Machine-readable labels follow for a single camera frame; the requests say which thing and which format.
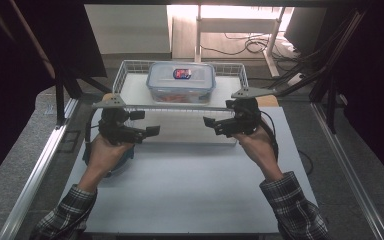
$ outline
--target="cable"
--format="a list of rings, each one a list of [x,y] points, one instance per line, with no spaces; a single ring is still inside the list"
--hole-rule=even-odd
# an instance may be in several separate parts
[[[313,160],[310,158],[310,156],[308,156],[306,153],[304,153],[303,151],[301,151],[299,149],[298,149],[298,153],[304,155],[310,163],[310,169],[306,172],[307,176],[309,176],[313,172],[313,169],[314,169]]]

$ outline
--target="transparent plastic box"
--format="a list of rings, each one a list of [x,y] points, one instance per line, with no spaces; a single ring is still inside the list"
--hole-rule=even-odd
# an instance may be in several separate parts
[[[215,70],[209,64],[156,62],[146,85],[155,102],[208,104],[216,87]]]

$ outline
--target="plaid sleeve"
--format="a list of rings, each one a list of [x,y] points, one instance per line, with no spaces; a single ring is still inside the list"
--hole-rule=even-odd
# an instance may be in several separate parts
[[[330,239],[319,209],[305,198],[293,172],[284,173],[279,181],[263,181],[260,188],[285,239]]]
[[[76,239],[77,234],[86,229],[88,210],[93,207],[96,197],[96,192],[85,192],[74,184],[58,206],[36,224],[30,239],[51,239],[86,214],[73,229],[58,236],[61,240]]]

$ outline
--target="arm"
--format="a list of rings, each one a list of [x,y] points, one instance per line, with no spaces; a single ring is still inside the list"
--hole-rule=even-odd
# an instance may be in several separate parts
[[[319,209],[307,201],[293,172],[282,173],[270,138],[258,127],[251,135],[233,135],[263,173],[260,184],[278,220],[284,239],[329,239]]]
[[[89,164],[79,183],[74,184],[61,203],[37,223],[30,239],[77,239],[78,234],[86,229],[99,182],[132,146],[131,143],[113,146],[98,134],[93,140]],[[73,228],[60,233],[73,223]]]

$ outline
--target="gray floor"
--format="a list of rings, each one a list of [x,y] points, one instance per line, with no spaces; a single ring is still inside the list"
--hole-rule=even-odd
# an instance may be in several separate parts
[[[111,87],[112,79],[123,59],[165,60],[170,59],[171,56],[143,54],[103,57],[109,78],[97,80]],[[249,79],[270,77],[263,60],[218,59],[217,61],[243,63]],[[267,86],[272,82],[272,80],[249,81],[251,86],[257,87]],[[90,111],[90,104],[102,97],[102,93],[95,88],[82,81],[79,83],[85,94],[80,99],[81,104],[76,110],[76,117],[70,122],[68,128],[73,136],[79,134],[77,141],[60,144],[60,151],[54,157],[16,239],[27,239],[34,223],[58,202],[84,136],[84,119]],[[308,93],[311,88],[312,86],[309,85],[278,100],[279,105],[285,111],[297,148],[312,159],[314,169],[308,177],[321,213],[333,239],[376,239],[311,108],[308,101]],[[336,110],[336,136],[384,222],[384,167],[349,125],[342,110],[341,108]],[[0,232],[54,129],[55,123],[55,90],[50,88],[38,95],[36,111],[0,168]],[[301,158],[304,166],[309,169],[309,160],[305,155],[301,155]],[[114,239],[114,237],[95,236],[94,239]],[[280,238],[270,236],[267,239]]]

